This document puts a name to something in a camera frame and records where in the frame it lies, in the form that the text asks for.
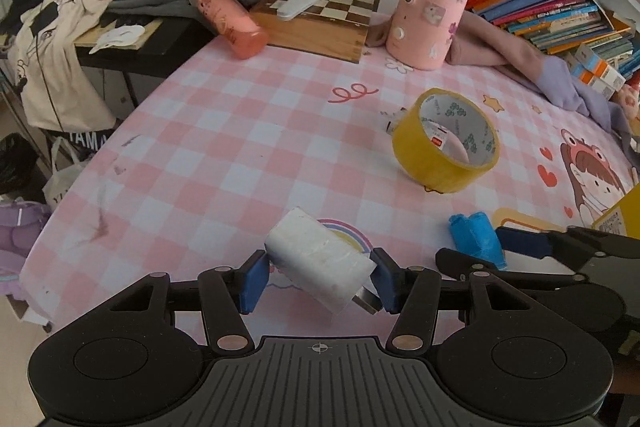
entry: pink checkered tablecloth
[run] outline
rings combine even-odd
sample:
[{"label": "pink checkered tablecloth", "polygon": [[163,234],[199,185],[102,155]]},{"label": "pink checkered tablecloth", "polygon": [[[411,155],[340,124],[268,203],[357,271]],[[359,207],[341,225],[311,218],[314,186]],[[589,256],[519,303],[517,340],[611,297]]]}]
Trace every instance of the pink checkered tablecloth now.
[{"label": "pink checkered tablecloth", "polygon": [[[409,179],[385,133],[381,112],[410,107],[430,87],[475,102],[500,137],[497,166],[456,194],[426,192]],[[295,206],[363,251],[383,247],[401,266],[434,267],[436,250],[453,247],[452,214],[510,208],[560,226],[589,219],[582,201],[593,198],[580,198],[581,185],[570,178],[562,130],[596,146],[628,190],[628,163],[611,137],[493,69],[414,71],[384,48],[366,52],[360,64],[271,47],[240,61],[218,38],[97,153],[20,280],[31,303],[60,328],[149,272],[191,280],[211,267],[239,266]],[[582,195],[613,201],[615,187],[605,178],[583,176],[591,188],[582,187]],[[256,339],[386,339],[394,321],[353,303],[333,316],[277,271],[245,317]],[[178,324],[204,341],[197,315],[179,314]]]}]

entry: red heart print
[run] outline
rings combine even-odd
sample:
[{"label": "red heart print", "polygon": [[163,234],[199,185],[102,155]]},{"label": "red heart print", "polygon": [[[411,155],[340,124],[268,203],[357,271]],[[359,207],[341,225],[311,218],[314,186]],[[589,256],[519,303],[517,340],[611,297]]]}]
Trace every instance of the red heart print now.
[{"label": "red heart print", "polygon": [[544,149],[542,149],[542,147],[540,148],[540,153],[549,161],[553,161],[554,156],[553,154],[551,154],[551,151],[548,149],[548,147],[545,147]]},{"label": "red heart print", "polygon": [[540,174],[540,178],[545,182],[547,187],[551,188],[558,185],[558,178],[556,178],[556,175],[553,174],[553,172],[548,172],[544,166],[538,165],[538,174]]}]

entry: purple bag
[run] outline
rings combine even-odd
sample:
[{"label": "purple bag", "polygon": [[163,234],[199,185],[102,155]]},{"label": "purple bag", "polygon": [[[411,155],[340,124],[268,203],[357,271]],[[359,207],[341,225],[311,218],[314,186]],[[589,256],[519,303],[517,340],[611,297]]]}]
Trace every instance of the purple bag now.
[{"label": "purple bag", "polygon": [[0,295],[26,299],[18,281],[20,271],[50,216],[51,209],[42,203],[0,204]]}]

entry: yellow tape roll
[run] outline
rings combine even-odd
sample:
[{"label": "yellow tape roll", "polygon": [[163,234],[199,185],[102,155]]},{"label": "yellow tape roll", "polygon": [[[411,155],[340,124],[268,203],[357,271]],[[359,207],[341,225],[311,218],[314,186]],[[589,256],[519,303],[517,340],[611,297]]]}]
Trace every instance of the yellow tape roll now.
[{"label": "yellow tape roll", "polygon": [[[438,134],[437,129],[434,135],[435,124],[458,137],[468,163],[443,152],[447,136],[452,137],[446,131]],[[400,165],[414,180],[442,193],[462,190],[489,172],[500,157],[498,134],[482,110],[444,89],[430,89],[418,98],[396,127],[393,146]]]}]

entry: wooden floor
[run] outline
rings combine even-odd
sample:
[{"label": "wooden floor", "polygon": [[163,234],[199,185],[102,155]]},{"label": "wooden floor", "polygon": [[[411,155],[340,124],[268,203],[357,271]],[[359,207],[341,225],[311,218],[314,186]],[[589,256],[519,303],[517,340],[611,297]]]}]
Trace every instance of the wooden floor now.
[{"label": "wooden floor", "polygon": [[27,363],[46,336],[41,326],[18,322],[0,297],[0,427],[35,427],[42,421],[27,380]]}]

